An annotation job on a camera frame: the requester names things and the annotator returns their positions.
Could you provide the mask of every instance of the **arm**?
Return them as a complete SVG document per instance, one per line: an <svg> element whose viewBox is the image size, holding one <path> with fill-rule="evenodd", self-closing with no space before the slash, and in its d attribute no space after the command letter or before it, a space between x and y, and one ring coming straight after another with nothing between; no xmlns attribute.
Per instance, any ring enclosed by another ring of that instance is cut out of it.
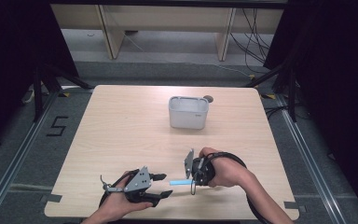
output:
<svg viewBox="0 0 358 224"><path fill-rule="evenodd" d="M217 150L205 147L200 152L204 157ZM215 177L208 183L210 187L240 186L247 194L255 209L265 219L272 223L293 223L289 216L269 196L256 176L236 161L229 158L217 158L212 160Z"/></svg>
<svg viewBox="0 0 358 224"><path fill-rule="evenodd" d="M118 188L124 188L128 180L128 176L117 184ZM85 219L82 224L103 224L110 221L121 219L125 215L133 211L144 210L152 207L152 203L130 203L127 201L124 193L111 193L103 202L100 208L90 217Z"/></svg>

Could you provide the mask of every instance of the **person's left hand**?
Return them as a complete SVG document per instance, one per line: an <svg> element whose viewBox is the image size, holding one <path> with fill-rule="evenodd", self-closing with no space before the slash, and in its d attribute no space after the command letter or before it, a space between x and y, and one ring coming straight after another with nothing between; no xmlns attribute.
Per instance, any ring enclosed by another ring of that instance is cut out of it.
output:
<svg viewBox="0 0 358 224"><path fill-rule="evenodd" d="M122 179L116 188L124 189L129 176ZM152 203L130 203L124 193L111 193L106 197L100 208L95 211L89 218L84 220L82 224L88 223L106 223L116 221L126 216L130 212L141 211L148 207L152 207Z"/></svg>

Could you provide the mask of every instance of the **white box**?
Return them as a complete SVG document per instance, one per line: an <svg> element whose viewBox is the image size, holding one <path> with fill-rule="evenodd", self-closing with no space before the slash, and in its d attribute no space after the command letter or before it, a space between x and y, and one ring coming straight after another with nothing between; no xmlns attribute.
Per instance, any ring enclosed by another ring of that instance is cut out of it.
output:
<svg viewBox="0 0 358 224"><path fill-rule="evenodd" d="M171 127L203 129L209 102L200 97L173 96L169 101L169 110Z"/></svg>

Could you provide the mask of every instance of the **hand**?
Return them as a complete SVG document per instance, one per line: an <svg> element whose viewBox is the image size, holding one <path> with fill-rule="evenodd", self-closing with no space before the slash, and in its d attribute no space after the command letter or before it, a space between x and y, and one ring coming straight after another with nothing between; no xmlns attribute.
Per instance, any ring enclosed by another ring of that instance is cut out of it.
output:
<svg viewBox="0 0 358 224"><path fill-rule="evenodd" d="M117 185L117 188L124 189L129 176L122 179ZM152 207L152 203L130 203L124 193L111 193L103 202L101 207L95 211L89 218L84 220L82 224L99 224L109 221L116 221L126 216L130 212L144 210Z"/></svg>
<svg viewBox="0 0 358 224"><path fill-rule="evenodd" d="M206 157L211 153L219 152L211 147L204 147L200 152L200 157ZM239 176L248 170L230 158L216 158L212 160L215 171L214 178L208 185L212 188L216 186L233 187L239 185Z"/></svg>

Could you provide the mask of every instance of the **wooden table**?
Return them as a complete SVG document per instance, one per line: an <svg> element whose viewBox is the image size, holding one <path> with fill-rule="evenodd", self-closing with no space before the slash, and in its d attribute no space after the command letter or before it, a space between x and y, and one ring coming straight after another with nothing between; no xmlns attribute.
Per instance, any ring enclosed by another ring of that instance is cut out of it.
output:
<svg viewBox="0 0 358 224"><path fill-rule="evenodd" d="M170 126L168 101L172 96L211 95L205 128L174 129ZM115 182L124 171L148 167L164 173L147 191L173 189L155 208L125 218L140 219L255 219L239 187L170 186L184 179L183 161L191 148L231 152L242 158L271 197L292 219L298 210L285 209L294 202L282 161L259 95L254 89L165 86L98 86L80 122L52 194L59 203L48 202L49 217L88 217L103 195L103 180Z"/></svg>

